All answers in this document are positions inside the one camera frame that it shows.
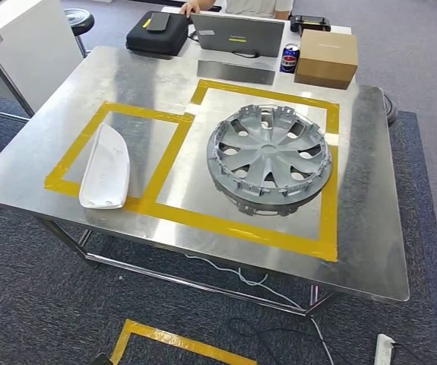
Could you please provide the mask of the person's right hand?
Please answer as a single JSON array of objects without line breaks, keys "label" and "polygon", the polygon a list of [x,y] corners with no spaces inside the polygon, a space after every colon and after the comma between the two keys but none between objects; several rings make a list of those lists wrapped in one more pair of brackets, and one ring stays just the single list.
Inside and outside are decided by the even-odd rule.
[{"label": "person's right hand", "polygon": [[199,13],[201,11],[200,2],[198,0],[189,0],[183,3],[179,13],[189,18],[192,13]]}]

